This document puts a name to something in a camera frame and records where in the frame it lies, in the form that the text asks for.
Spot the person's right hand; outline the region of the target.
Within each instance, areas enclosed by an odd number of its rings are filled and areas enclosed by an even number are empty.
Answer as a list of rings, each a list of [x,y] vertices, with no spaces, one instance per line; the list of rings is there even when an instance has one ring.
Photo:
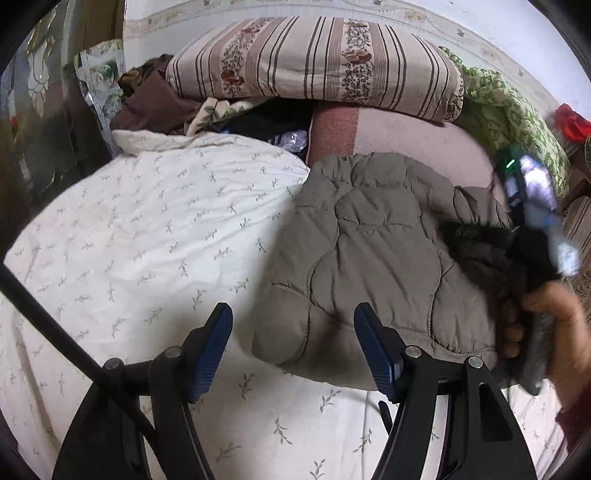
[[[590,383],[590,325],[578,297],[560,282],[548,282],[525,295],[520,304],[509,298],[501,310],[501,352],[505,358],[519,354],[524,328],[518,310],[549,313],[556,319],[554,346],[546,375],[553,383],[561,405],[572,406]]]

